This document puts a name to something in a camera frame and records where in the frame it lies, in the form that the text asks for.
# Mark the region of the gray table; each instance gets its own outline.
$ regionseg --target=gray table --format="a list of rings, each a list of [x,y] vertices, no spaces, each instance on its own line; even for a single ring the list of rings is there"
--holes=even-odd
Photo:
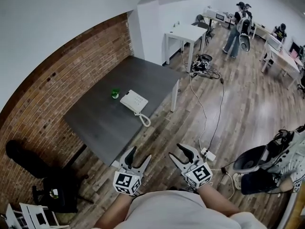
[[[142,113],[150,117],[172,92],[174,111],[180,77],[174,70],[129,56],[89,89],[64,119],[84,144],[110,166],[142,127],[140,119],[120,99],[129,90],[135,91],[148,100]],[[111,97],[113,88],[120,89],[116,100]]]

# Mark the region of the brick wall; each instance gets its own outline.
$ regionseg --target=brick wall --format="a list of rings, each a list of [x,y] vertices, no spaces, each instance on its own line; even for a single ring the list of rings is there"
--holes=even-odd
[[[82,142],[63,115],[131,54],[130,42],[127,15],[122,14],[66,43],[19,86],[0,113],[0,213],[8,203],[32,203],[31,187],[41,186],[41,180],[6,156],[7,141],[21,140],[49,165],[64,166]]]

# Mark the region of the white telephone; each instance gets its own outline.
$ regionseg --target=white telephone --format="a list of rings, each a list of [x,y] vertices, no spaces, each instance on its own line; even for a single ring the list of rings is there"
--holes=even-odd
[[[128,93],[120,100],[120,102],[134,112],[135,116],[138,116],[145,127],[151,125],[151,121],[148,117],[141,114],[142,109],[147,105],[148,101],[135,93],[133,90],[129,90]]]

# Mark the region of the white chair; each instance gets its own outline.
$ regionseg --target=white chair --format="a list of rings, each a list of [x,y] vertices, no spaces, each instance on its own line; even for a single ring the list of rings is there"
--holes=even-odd
[[[16,229],[60,229],[69,225],[60,226],[53,211],[47,206],[29,205],[20,203],[21,211],[15,211],[8,205],[6,223]]]

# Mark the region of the power strip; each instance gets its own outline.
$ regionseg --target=power strip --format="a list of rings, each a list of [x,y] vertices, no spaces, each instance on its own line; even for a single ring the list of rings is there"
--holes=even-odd
[[[210,151],[207,151],[207,149],[205,147],[201,150],[201,154],[210,161],[214,161],[216,158],[216,155],[214,155]]]

